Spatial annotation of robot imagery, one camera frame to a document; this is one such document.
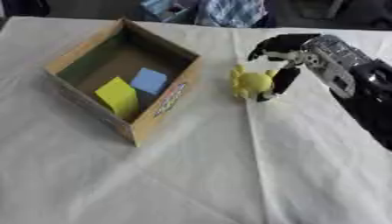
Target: foam block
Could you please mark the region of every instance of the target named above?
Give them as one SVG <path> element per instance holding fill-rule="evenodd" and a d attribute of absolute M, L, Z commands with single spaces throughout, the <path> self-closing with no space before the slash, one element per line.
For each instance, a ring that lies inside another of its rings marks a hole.
<path fill-rule="evenodd" d="M 137 73 L 130 85 L 150 95 L 159 96 L 162 90 L 164 90 L 166 82 L 167 77 L 165 74 L 144 67 Z"/>
<path fill-rule="evenodd" d="M 97 89 L 95 94 L 121 118 L 131 118 L 139 110 L 137 91 L 120 77 Z"/>

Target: person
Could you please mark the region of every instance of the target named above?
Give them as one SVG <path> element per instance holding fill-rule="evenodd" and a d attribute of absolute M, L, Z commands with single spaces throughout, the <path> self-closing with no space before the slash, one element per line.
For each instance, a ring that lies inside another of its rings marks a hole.
<path fill-rule="evenodd" d="M 264 0 L 200 0 L 196 25 L 262 28 L 276 26 Z"/>

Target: yellow toy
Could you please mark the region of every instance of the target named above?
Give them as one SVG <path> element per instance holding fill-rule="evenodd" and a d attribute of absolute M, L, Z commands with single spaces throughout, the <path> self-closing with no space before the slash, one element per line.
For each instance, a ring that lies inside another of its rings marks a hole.
<path fill-rule="evenodd" d="M 95 94 L 115 115 L 123 119 L 131 119 L 138 113 L 137 92 L 120 77 L 115 77 L 100 87 Z"/>
<path fill-rule="evenodd" d="M 255 98 L 259 94 L 270 91 L 274 87 L 273 78 L 277 71 L 265 73 L 245 73 L 242 65 L 237 65 L 230 74 L 235 97 Z"/>

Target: plaid shirt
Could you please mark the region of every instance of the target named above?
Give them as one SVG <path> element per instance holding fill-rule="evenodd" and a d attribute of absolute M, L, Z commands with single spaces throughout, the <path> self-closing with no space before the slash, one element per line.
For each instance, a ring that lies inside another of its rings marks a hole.
<path fill-rule="evenodd" d="M 196 24 L 246 28 L 267 13 L 263 0 L 201 0 Z"/>

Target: printed label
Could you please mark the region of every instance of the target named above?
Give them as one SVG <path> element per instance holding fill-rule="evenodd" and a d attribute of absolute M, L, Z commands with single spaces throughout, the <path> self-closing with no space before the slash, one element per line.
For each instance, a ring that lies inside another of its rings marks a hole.
<path fill-rule="evenodd" d="M 181 95 L 184 93 L 185 88 L 186 83 L 181 83 L 171 89 L 168 95 L 162 100 L 162 103 L 159 106 L 159 110 L 157 111 L 157 113 L 155 113 L 155 116 L 159 116 L 171 110 L 176 104 L 176 102 L 179 100 L 179 97 L 181 97 Z"/>

